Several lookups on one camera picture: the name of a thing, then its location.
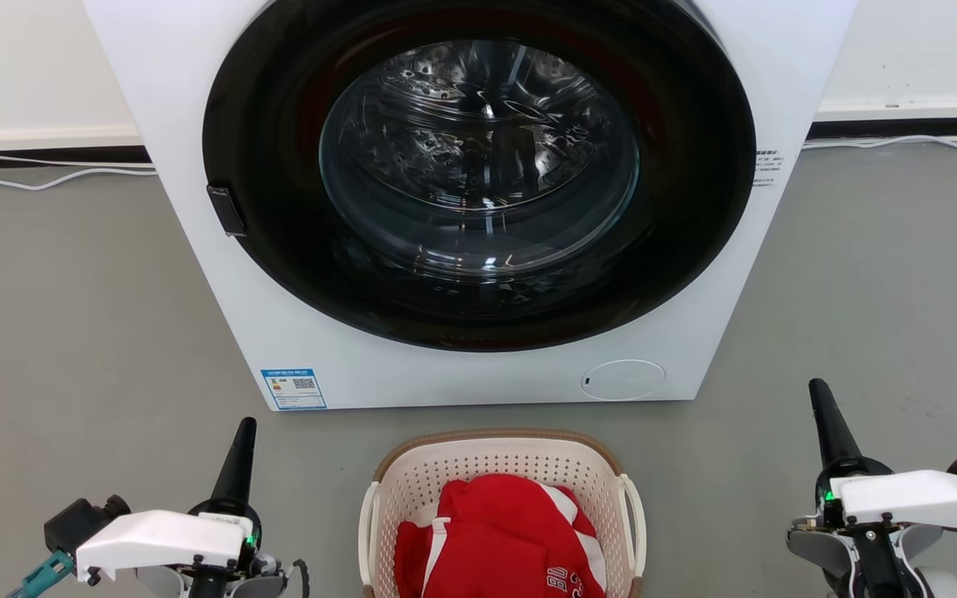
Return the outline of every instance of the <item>white wall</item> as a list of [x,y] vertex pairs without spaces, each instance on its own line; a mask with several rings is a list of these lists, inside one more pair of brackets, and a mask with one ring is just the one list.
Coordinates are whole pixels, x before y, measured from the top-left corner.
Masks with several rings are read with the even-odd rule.
[[0,0],[0,149],[140,143],[80,0]]
[[861,0],[817,120],[957,117],[957,0]]
[[[817,119],[946,116],[957,0],[861,0]],[[80,0],[0,0],[0,149],[138,143]]]

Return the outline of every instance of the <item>cable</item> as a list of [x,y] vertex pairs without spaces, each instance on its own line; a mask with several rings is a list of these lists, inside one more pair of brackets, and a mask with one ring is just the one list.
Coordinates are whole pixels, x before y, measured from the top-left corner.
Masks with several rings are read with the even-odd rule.
[[0,155],[0,160],[4,162],[24,162],[28,164],[49,164],[50,166],[81,166],[81,167],[106,167],[106,168],[153,168],[150,163],[129,163],[129,162],[56,162],[52,159],[31,159],[15,158],[11,155]]
[[71,557],[57,550],[35,568],[35,571],[24,576],[20,587],[7,594],[7,598],[39,598],[43,591],[50,590],[54,584],[67,578],[75,569],[76,563]]
[[156,170],[121,170],[119,168],[88,168],[87,170],[77,170],[75,173],[66,174],[64,177],[57,179],[56,181],[51,181],[49,183],[43,183],[42,185],[22,185],[20,183],[14,183],[12,181],[0,181],[0,185],[4,187],[12,187],[13,189],[23,189],[27,192],[41,192],[43,189],[49,189],[50,187],[60,185],[66,181],[72,181],[72,179],[77,179],[80,177],[85,177],[88,174],[129,174],[132,177],[156,177]]
[[301,598],[308,598],[308,565],[301,559],[293,562],[297,572],[301,574]]
[[814,144],[814,145],[804,145],[804,149],[826,149],[826,148],[858,148],[858,149],[874,149],[889,146],[892,144],[901,144],[904,141],[935,141],[935,143],[943,144],[950,148],[957,149],[957,141],[946,140],[943,137],[934,137],[933,135],[907,135],[905,137],[893,137],[891,140],[881,140],[881,141],[859,141],[859,143],[852,143],[851,141],[840,141],[840,143],[834,144]]

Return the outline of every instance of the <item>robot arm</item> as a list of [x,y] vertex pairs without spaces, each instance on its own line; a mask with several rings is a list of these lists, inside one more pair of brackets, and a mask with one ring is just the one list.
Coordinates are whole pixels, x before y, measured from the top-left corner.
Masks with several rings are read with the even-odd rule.
[[810,394],[823,469],[817,513],[794,520],[789,550],[820,566],[838,598],[957,598],[954,576],[910,563],[957,532],[957,461],[947,473],[893,473],[863,457],[825,382]]
[[249,504],[256,425],[250,417],[239,424],[212,496],[189,513],[132,513],[118,496],[105,507],[84,499],[70,504],[43,526],[53,556],[10,598],[37,598],[69,574],[95,586],[120,569],[135,569],[159,598],[277,598],[300,571],[307,598],[304,561],[283,571],[259,552],[261,518]]

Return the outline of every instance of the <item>energy label sticker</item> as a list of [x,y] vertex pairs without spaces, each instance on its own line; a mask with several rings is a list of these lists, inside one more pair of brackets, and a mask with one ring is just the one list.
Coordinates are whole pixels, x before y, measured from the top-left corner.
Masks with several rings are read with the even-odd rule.
[[265,384],[281,411],[327,409],[316,372],[312,370],[261,370]]

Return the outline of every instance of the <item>basket handle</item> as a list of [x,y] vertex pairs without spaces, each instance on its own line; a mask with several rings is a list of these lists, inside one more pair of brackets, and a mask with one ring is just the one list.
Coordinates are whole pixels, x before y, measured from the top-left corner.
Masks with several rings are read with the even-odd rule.
[[379,488],[379,482],[372,482],[368,486],[368,492],[364,495],[364,503],[361,504],[361,523],[356,529],[356,557],[361,564],[361,581],[365,586],[371,586],[371,567],[369,559],[371,552],[369,545],[371,542],[371,515],[372,506],[375,504],[375,490]]
[[[649,531],[645,525],[645,507],[641,506],[641,495],[637,492],[637,486],[634,480],[630,480],[623,473],[619,476],[622,481],[622,487],[626,490],[626,499],[630,501],[630,510],[634,514],[634,532],[631,540],[634,544],[634,576],[645,574],[645,559],[649,552]],[[626,513],[623,513],[623,519],[626,520]]]

